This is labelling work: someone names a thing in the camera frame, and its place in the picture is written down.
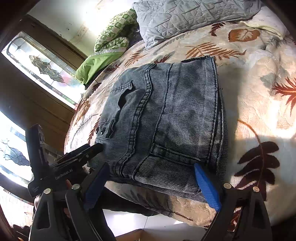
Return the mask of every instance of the stained glass window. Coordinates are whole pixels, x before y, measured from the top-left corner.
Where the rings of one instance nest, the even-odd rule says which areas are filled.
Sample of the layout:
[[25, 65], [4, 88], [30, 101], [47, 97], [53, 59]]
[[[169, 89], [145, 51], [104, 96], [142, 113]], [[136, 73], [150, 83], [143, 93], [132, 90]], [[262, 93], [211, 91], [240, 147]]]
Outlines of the stained glass window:
[[15, 183], [28, 186], [33, 177], [25, 131], [0, 112], [0, 173]]
[[85, 91], [84, 85], [75, 78], [75, 70], [48, 49], [20, 32], [2, 54], [31, 80], [76, 109]]

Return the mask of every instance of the gray quilted pillow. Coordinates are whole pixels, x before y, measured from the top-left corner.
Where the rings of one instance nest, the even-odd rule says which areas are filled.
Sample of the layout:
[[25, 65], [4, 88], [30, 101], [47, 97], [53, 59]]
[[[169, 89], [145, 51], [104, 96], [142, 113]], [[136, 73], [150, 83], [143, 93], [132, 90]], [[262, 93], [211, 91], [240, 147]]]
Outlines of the gray quilted pillow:
[[151, 0], [133, 3], [146, 49], [187, 30], [208, 24], [248, 19], [260, 0]]

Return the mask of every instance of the green patterned blanket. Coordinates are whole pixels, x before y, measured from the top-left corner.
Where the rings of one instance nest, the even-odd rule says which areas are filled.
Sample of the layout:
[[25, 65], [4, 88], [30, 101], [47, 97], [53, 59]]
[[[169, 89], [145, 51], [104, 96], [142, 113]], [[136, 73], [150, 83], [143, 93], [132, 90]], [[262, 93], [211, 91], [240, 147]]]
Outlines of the green patterned blanket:
[[137, 15], [133, 9], [120, 13], [111, 19], [109, 25], [98, 36], [94, 52], [77, 69], [76, 78], [86, 84], [99, 70], [111, 64], [126, 51], [129, 29], [133, 27]]

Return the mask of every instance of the floral bedspread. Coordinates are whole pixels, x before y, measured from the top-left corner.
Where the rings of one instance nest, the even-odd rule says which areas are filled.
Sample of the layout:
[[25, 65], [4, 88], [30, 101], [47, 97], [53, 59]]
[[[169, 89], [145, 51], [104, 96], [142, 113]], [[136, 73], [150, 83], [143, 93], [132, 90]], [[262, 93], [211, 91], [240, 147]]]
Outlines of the floral bedspread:
[[[73, 117], [65, 152], [94, 144], [109, 92], [126, 69], [215, 56], [229, 130], [226, 182], [257, 186], [271, 224], [296, 213], [296, 45], [290, 36], [224, 22], [182, 33], [144, 51], [141, 41], [109, 65], [87, 89]], [[206, 203], [108, 182], [118, 195], [191, 225], [208, 225]]]

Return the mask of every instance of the jeans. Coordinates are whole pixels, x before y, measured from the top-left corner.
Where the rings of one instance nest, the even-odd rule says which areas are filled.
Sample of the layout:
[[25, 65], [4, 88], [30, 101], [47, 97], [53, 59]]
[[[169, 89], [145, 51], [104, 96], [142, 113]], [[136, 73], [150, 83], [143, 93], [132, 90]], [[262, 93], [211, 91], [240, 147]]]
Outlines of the jeans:
[[205, 202], [196, 162], [223, 181], [228, 135], [213, 57], [126, 70], [101, 114], [89, 166], [110, 166], [110, 180]]

